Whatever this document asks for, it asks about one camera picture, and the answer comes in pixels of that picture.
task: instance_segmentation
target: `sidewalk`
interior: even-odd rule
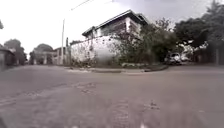
[[[124,73],[124,74],[139,74],[146,72],[162,71],[167,69],[168,66],[161,66],[155,69],[125,69],[125,68],[68,68],[74,72],[93,72],[93,73]]]

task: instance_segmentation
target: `curb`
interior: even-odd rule
[[[169,66],[167,65],[163,65],[163,66],[159,66],[159,67],[154,67],[151,69],[133,69],[133,70],[128,70],[128,69],[108,69],[108,68],[79,68],[76,69],[78,71],[86,71],[86,72],[92,72],[92,73],[141,73],[144,74],[146,72],[157,72],[157,71],[163,71],[168,69]]]
[[[164,65],[164,66],[160,66],[160,67],[156,67],[156,68],[152,68],[152,69],[144,69],[144,72],[157,72],[157,71],[166,70],[168,68],[169,68],[168,65]]]

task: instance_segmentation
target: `green tree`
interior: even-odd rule
[[[52,52],[53,48],[48,44],[39,44],[36,48],[36,51],[43,51],[43,52]]]
[[[214,0],[202,19],[209,25],[208,44],[215,49],[215,62],[219,64],[224,45],[224,5]]]
[[[15,56],[19,64],[24,65],[26,61],[26,54],[24,53],[24,48],[21,47],[21,42],[17,39],[11,39],[6,41],[4,46],[8,49],[14,51]]]
[[[115,43],[122,62],[163,62],[168,51],[175,46],[176,37],[169,28],[170,21],[165,18],[142,27],[139,36],[134,32],[116,34],[120,43]]]
[[[202,19],[189,19],[177,23],[174,28],[174,33],[178,38],[178,44],[190,45],[193,48],[198,48],[207,40],[206,32],[208,24]]]
[[[53,48],[48,44],[39,44],[34,48],[33,52],[30,53],[30,64],[33,64],[34,59],[36,59],[38,64],[44,63],[44,52],[53,52]],[[47,54],[47,63],[52,64],[51,54]]]

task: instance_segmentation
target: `street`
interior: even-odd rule
[[[224,68],[144,74],[23,66],[0,73],[0,128],[223,128]]]

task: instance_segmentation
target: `wall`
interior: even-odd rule
[[[110,39],[109,36],[87,40],[71,47],[72,58],[78,61],[84,61],[87,58],[93,59],[96,57],[99,60],[110,59],[115,55],[112,52],[112,44],[117,42]]]

